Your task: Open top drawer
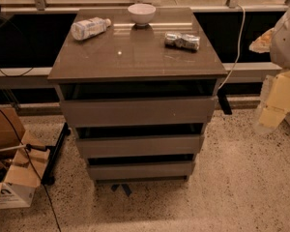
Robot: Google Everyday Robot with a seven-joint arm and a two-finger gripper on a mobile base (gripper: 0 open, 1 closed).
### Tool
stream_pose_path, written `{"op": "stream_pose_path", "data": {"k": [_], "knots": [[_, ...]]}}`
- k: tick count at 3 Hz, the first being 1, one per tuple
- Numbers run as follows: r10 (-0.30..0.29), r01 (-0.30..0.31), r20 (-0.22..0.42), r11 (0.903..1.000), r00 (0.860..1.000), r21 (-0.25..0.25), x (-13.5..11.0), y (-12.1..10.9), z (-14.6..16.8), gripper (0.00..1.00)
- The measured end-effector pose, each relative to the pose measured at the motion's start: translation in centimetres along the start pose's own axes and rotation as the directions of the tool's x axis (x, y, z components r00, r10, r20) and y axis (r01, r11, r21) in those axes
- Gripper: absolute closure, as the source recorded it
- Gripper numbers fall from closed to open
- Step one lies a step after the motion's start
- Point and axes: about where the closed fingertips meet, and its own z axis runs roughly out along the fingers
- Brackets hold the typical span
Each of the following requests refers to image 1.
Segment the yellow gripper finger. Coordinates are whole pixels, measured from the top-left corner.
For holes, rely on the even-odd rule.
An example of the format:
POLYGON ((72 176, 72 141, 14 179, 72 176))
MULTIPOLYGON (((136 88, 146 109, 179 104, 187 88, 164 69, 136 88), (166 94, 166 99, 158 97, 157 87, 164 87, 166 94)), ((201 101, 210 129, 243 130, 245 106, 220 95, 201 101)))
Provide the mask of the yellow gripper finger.
POLYGON ((249 50, 256 53, 266 53, 270 51, 274 29, 271 28, 253 41, 249 50))

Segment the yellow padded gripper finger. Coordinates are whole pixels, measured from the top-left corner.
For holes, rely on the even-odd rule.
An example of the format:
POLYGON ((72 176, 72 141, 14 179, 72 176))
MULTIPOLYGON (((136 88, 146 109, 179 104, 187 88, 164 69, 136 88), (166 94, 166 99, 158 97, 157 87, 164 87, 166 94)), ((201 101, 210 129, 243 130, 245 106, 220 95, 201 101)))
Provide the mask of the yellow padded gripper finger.
POLYGON ((290 71, 267 75, 261 88, 260 103, 253 128, 259 134, 274 131, 290 112, 290 71))

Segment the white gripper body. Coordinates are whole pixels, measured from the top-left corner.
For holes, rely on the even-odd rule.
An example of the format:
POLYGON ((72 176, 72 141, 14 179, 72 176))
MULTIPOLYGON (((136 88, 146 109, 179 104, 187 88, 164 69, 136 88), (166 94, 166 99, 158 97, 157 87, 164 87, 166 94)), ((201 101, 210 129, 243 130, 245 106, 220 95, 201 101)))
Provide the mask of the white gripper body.
POLYGON ((290 69, 290 7, 274 27, 270 57, 281 68, 290 69))

